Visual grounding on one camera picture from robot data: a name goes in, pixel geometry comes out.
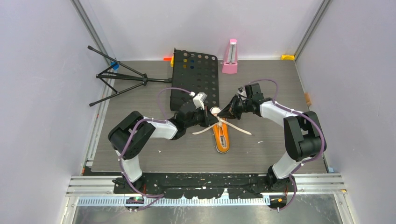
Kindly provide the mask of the white shoelace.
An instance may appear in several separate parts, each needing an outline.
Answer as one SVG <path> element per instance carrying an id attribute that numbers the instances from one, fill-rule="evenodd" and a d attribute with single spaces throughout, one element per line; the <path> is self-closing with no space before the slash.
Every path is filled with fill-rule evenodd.
<path id="1" fill-rule="evenodd" d="M 211 125 L 209 127 L 206 127 L 205 129 L 203 129 L 201 131 L 193 132 L 192 134 L 193 135 L 198 135 L 198 134 L 201 134 L 201 133 L 204 133 L 204 132 L 208 131 L 209 129 L 211 129 L 211 128 L 215 127 L 215 126 L 220 126 L 220 125 L 223 125 L 223 124 L 226 124 L 226 125 L 230 126 L 231 128 L 234 128 L 235 130 L 237 130 L 239 132 L 242 132 L 244 134 L 252 135 L 252 133 L 250 133 L 249 131 L 241 129 L 241 128 L 235 126 L 234 124 L 232 124 L 232 123 L 230 123 L 230 122 L 228 122 L 228 121 L 226 121 L 226 120 L 224 120 L 222 118 L 218 118 L 218 122 L 217 123 L 215 123 L 215 124 L 213 124 L 213 125 Z"/>

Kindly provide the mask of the orange canvas sneaker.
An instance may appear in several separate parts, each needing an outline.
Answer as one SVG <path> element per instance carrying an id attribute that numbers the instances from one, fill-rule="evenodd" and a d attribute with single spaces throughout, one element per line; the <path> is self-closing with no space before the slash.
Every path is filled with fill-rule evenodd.
<path id="1" fill-rule="evenodd" d="M 229 151 L 229 136 L 228 136 L 228 126 L 224 123 L 226 119 L 220 118 L 220 121 L 212 127 L 216 150 L 225 154 Z"/>

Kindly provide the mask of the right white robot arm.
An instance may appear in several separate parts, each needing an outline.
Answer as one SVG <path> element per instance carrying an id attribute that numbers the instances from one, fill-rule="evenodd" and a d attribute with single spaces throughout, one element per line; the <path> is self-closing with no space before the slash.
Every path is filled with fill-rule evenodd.
<path id="1" fill-rule="evenodd" d="M 326 141 L 318 116 L 313 111 L 301 112 L 266 98 L 258 83 L 240 88 L 229 104 L 217 116 L 241 119 L 243 113 L 253 113 L 283 127 L 286 152 L 268 168 L 266 185 L 271 191 L 285 188 L 292 175 L 305 163 L 322 156 Z"/>

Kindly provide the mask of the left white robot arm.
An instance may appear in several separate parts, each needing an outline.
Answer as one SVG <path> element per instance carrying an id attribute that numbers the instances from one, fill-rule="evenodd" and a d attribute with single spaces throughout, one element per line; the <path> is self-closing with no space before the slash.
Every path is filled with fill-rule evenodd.
<path id="1" fill-rule="evenodd" d="M 174 116 L 157 120 L 131 112 L 108 134 L 108 140 L 118 155 L 122 175 L 127 178 L 125 187 L 132 193 L 142 190 L 142 170 L 139 153 L 149 139 L 177 140 L 193 126 L 211 127 L 218 122 L 207 106 L 197 108 L 192 102 L 183 104 Z"/>

